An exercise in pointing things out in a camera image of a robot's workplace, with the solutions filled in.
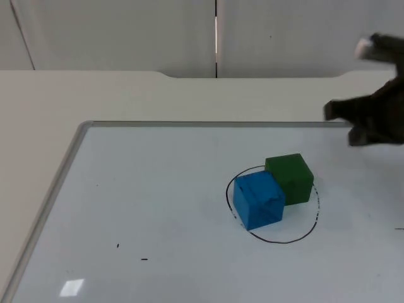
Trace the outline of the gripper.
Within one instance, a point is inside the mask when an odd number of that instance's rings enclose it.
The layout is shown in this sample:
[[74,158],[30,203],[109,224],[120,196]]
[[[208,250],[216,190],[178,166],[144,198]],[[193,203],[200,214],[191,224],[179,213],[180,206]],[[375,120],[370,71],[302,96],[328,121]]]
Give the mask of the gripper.
[[330,100],[323,107],[325,121],[371,121],[368,128],[354,125],[348,132],[350,146],[403,144],[403,77],[386,82],[370,95],[345,100]]

